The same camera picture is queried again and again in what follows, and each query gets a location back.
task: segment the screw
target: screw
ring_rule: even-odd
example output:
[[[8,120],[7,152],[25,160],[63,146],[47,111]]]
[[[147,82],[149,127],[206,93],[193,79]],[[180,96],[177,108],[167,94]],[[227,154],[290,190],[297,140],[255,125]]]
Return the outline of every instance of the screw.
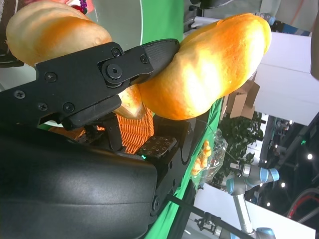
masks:
[[[48,109],[48,105],[45,103],[38,103],[38,110],[40,111],[46,111]]]
[[[152,209],[153,211],[156,212],[159,208],[160,208],[160,199],[158,196],[155,196],[152,203]]]
[[[106,73],[115,80],[122,76],[122,69],[117,64],[110,64],[106,68]]]
[[[15,91],[13,95],[17,99],[23,99],[25,97],[25,93],[23,91]]]
[[[148,62],[148,59],[146,58],[145,55],[141,56],[141,62],[144,63],[144,64],[146,64]]]
[[[45,73],[44,78],[49,83],[55,82],[58,79],[57,75],[53,72]]]
[[[113,48],[112,49],[112,55],[115,56],[115,57],[118,57],[121,55],[121,52],[118,48]]]
[[[72,113],[74,111],[74,105],[70,102],[67,102],[63,105],[63,110],[66,113]]]

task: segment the woven basket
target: woven basket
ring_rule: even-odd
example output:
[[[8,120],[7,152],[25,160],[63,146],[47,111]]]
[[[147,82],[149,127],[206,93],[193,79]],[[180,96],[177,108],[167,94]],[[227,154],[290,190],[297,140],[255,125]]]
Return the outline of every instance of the woven basket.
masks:
[[[151,110],[146,108],[146,114],[142,119],[126,119],[119,115],[116,116],[121,131],[122,145],[126,147],[126,153],[134,154],[149,137],[154,135]]]

